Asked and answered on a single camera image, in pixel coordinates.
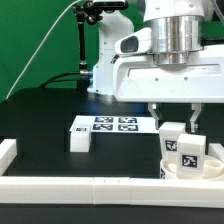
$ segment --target white block with marker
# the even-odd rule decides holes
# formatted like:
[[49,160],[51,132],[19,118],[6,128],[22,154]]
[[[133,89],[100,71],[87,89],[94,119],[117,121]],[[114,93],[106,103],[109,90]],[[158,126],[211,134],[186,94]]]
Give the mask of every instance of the white block with marker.
[[90,125],[74,125],[71,130],[70,152],[89,152],[91,142]]
[[185,123],[165,122],[159,129],[162,159],[176,162],[177,140],[181,134],[185,134]]
[[202,179],[206,137],[181,134],[177,141],[177,177]]

